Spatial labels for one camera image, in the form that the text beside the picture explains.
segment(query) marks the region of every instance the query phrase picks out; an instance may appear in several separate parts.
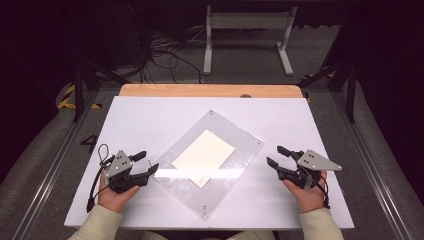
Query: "white table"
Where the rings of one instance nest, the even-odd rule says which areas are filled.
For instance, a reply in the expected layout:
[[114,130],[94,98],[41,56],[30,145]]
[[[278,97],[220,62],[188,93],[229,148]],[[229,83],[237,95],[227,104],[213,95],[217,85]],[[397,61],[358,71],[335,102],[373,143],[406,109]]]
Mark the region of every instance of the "white table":
[[[147,151],[131,174],[144,172],[147,160],[156,162],[207,111],[214,110],[265,141],[237,183],[208,219],[202,219],[176,199],[156,179],[131,199],[123,212],[122,228],[129,229],[270,229],[300,228],[294,197],[278,180],[266,157],[295,169],[295,162],[277,153],[277,145],[293,151],[312,149],[328,157],[304,98],[228,97],[115,97],[65,221],[79,227],[87,218],[86,203],[99,168],[97,148],[109,146],[128,155]],[[331,212],[340,228],[353,222],[334,172],[328,172]]]

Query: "paper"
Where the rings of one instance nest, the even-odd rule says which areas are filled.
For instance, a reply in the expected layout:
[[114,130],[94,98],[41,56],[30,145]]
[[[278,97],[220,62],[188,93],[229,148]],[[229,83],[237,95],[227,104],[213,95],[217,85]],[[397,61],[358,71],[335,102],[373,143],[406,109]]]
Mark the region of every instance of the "paper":
[[181,155],[172,162],[179,170],[188,170],[189,179],[203,188],[211,176],[228,159],[234,147],[205,130]]

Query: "forearm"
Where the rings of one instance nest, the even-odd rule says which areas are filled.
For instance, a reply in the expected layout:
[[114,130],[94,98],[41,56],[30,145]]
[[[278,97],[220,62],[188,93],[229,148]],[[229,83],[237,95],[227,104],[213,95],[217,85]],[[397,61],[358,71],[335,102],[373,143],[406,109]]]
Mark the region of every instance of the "forearm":
[[334,222],[327,208],[302,213],[299,217],[305,240],[343,239],[342,232]]
[[70,240],[108,240],[115,239],[122,215],[95,205],[81,228]]

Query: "metal rail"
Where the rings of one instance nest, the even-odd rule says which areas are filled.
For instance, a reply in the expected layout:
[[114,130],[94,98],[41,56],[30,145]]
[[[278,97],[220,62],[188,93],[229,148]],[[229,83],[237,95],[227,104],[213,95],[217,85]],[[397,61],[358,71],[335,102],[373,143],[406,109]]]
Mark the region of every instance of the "metal rail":
[[40,216],[41,211],[43,210],[44,204],[46,203],[50,192],[53,189],[54,184],[56,183],[57,178],[66,162],[68,153],[72,146],[72,143],[77,135],[78,131],[81,128],[82,123],[84,122],[85,117],[87,116],[88,111],[90,110],[90,106],[94,103],[96,99],[97,92],[89,92],[87,99],[84,105],[84,111],[80,116],[79,120],[73,123],[65,137],[65,140],[60,147],[49,171],[47,172],[43,182],[37,190],[37,193],[32,200],[31,205],[29,206],[25,216],[23,217],[21,223],[19,224],[18,229],[13,236],[13,240],[19,239],[24,240],[27,239],[29,234],[31,233],[38,217]]
[[338,110],[343,116],[343,120],[357,146],[357,150],[360,154],[361,163],[364,167],[365,173],[367,174],[370,183],[375,191],[378,201],[383,208],[384,213],[389,221],[390,226],[397,239],[414,239],[412,234],[407,229],[400,213],[396,207],[395,201],[386,182],[381,178],[377,167],[375,166],[373,159],[366,148],[364,140],[354,123],[351,123],[349,117],[345,113],[346,105],[343,97],[339,92],[330,93],[333,101],[335,102]]

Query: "metal stand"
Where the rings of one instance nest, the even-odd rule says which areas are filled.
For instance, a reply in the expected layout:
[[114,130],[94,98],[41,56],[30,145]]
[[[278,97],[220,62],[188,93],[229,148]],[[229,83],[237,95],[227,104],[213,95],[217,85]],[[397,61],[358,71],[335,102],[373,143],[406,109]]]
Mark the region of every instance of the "metal stand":
[[281,42],[277,42],[276,46],[286,74],[288,76],[293,75],[293,69],[286,53],[286,46],[296,16],[296,10],[297,8],[293,7],[290,12],[282,13],[212,13],[211,6],[208,6],[206,13],[206,51],[203,73],[205,75],[212,73],[212,29],[251,28],[284,29],[284,38]]

